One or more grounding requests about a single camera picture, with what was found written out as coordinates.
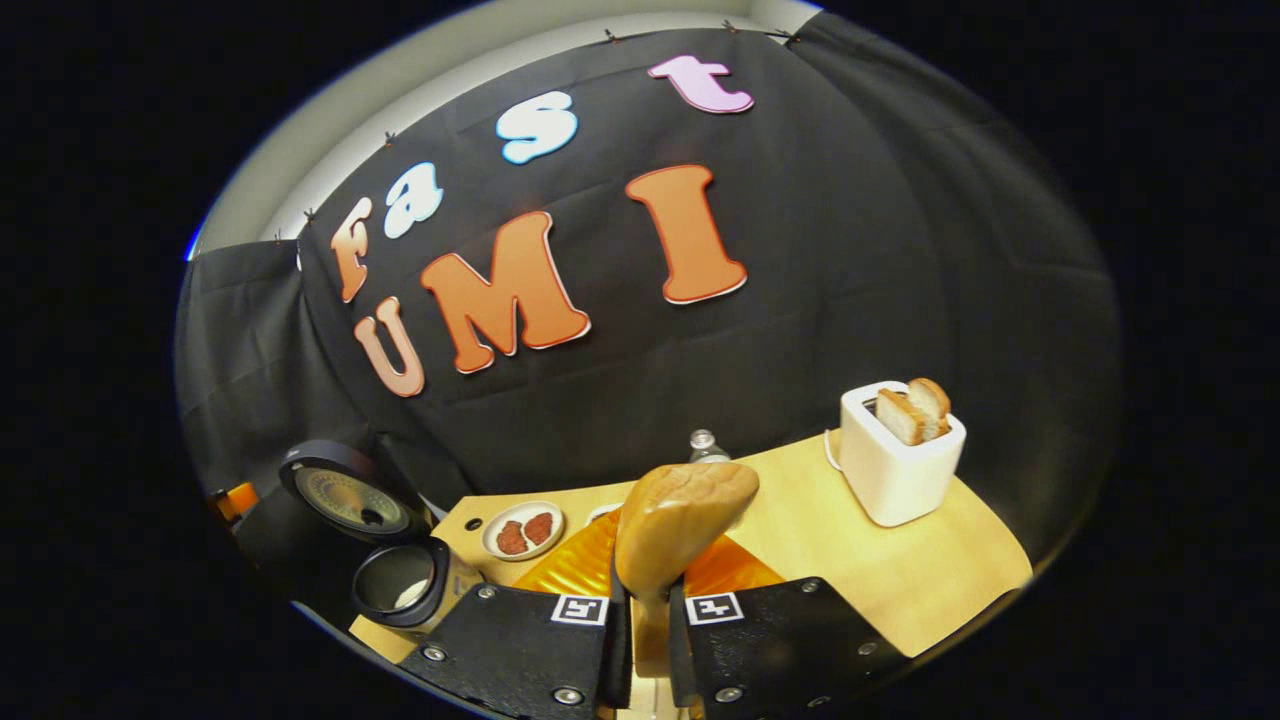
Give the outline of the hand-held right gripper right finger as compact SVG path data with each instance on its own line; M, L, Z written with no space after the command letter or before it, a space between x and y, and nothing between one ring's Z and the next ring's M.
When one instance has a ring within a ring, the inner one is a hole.
M691 719L854 719L910 664L820 577L669 589L669 687Z

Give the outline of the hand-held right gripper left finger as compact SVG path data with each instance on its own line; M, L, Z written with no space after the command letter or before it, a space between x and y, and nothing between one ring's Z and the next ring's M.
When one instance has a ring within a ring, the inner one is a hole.
M618 512L548 555L552 577L602 589L548 593L481 584L398 662L440 694L508 719L595 719L627 708L630 611L614 577Z

